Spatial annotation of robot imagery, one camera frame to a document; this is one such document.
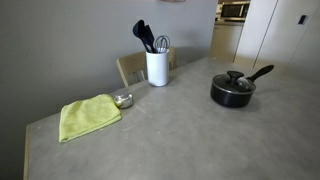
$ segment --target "utensil holder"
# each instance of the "utensil holder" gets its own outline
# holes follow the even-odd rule
[[[155,54],[146,52],[148,82],[152,86],[165,86],[169,82],[169,62],[167,50],[165,53]]]

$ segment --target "green cloth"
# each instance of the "green cloth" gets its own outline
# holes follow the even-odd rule
[[[59,142],[67,142],[121,119],[110,95],[76,101],[61,110]]]

